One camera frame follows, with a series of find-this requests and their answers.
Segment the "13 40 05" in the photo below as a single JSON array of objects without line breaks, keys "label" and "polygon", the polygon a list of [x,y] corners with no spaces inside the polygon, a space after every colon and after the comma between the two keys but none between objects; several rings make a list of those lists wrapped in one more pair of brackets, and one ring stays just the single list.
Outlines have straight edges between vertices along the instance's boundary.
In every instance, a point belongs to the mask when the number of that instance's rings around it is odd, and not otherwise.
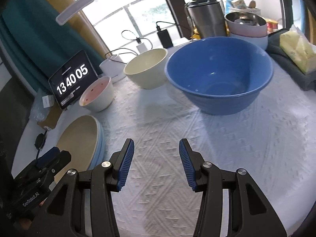
[{"label": "13 40 05", "polygon": [[80,66],[80,68],[77,68],[75,70],[75,74],[70,74],[66,79],[66,85],[64,82],[61,82],[59,86],[57,86],[57,91],[59,91],[60,95],[63,94],[63,92],[66,92],[68,87],[72,86],[77,82],[77,79],[81,79],[84,75],[88,74],[88,69],[85,67],[85,64]]}]

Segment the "stainless steel bowl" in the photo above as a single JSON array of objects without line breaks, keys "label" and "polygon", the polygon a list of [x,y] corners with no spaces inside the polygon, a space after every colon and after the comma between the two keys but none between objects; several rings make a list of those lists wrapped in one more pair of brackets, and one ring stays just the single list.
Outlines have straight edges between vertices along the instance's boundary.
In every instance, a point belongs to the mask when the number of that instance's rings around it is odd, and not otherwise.
[{"label": "stainless steel bowl", "polygon": [[267,35],[266,21],[253,13],[231,12],[225,16],[229,31],[243,37],[261,38]]}]

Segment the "white and pink bowl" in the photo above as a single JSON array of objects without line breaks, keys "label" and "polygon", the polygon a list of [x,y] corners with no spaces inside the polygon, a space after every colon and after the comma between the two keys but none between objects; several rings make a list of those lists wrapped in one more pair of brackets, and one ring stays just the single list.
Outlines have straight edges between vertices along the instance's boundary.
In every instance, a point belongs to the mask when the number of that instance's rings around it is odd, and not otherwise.
[{"label": "white and pink bowl", "polygon": [[79,105],[93,112],[106,109],[113,101],[111,77],[104,76],[93,82],[81,95]]}]

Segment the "digital clock display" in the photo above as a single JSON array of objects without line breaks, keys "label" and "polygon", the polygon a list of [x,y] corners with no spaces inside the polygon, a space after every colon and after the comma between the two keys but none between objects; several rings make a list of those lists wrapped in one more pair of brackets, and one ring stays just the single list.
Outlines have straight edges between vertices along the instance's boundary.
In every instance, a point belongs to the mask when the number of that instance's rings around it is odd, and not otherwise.
[{"label": "digital clock display", "polygon": [[49,79],[55,98],[65,109],[81,97],[83,92],[98,79],[85,51],[80,51],[61,66]]}]

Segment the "blue bowl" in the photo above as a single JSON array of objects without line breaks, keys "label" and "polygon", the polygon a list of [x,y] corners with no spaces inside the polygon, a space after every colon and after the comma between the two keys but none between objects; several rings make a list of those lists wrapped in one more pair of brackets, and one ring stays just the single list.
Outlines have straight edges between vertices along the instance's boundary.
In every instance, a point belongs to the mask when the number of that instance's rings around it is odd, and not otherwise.
[{"label": "blue bowl", "polygon": [[168,80],[202,111],[235,114],[248,107],[273,76],[269,55],[249,42],[206,38],[176,51],[167,61]]}]

